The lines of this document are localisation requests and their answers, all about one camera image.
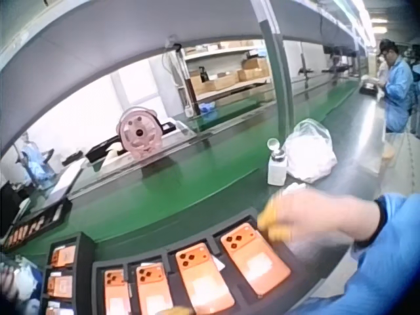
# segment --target worker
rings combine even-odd
[[[415,102],[411,112],[410,132],[420,139],[420,64],[413,66]]]
[[[389,67],[388,81],[378,83],[385,91],[387,132],[402,133],[411,109],[413,74],[407,62],[399,55],[398,47],[393,41],[383,39],[379,49]]]
[[[375,201],[312,189],[278,193],[258,217],[272,242],[342,232],[354,240],[358,269],[345,293],[309,298],[290,314],[411,314],[420,284],[420,194],[385,194]]]
[[[379,62],[379,69],[377,73],[377,78],[379,82],[386,83],[388,81],[388,74],[389,74],[387,61],[385,60],[384,56],[379,56],[378,62]]]
[[[51,158],[53,150],[41,153],[37,144],[29,140],[27,132],[21,136],[21,139],[24,143],[22,164],[28,167],[41,188],[51,187],[53,185],[51,180],[55,178],[56,174],[48,164],[48,160]]]

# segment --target blue sleeve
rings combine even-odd
[[[407,96],[410,89],[412,80],[410,79],[410,73],[404,68],[399,67],[395,70],[395,83],[388,82],[385,85],[386,93],[396,100],[403,100]]]
[[[420,269],[420,194],[385,195],[388,222],[360,257],[345,293],[309,299],[288,314],[386,314]]]

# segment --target dispenser bottle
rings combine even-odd
[[[271,150],[268,162],[268,184],[283,186],[287,175],[287,157],[280,148],[279,140],[271,138],[267,141],[267,146]]]

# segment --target ceiling light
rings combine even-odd
[[[385,28],[385,27],[383,27],[383,26],[375,26],[375,27],[373,28],[373,32],[374,32],[375,34],[385,34],[385,33],[387,33],[387,32],[388,32],[388,29],[387,29],[387,28]]]
[[[388,23],[388,20],[385,20],[384,18],[372,18],[372,23]]]

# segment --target plastic bag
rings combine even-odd
[[[337,164],[328,130],[313,119],[296,125],[283,149],[287,156],[287,172],[304,182],[314,182],[328,174]]]

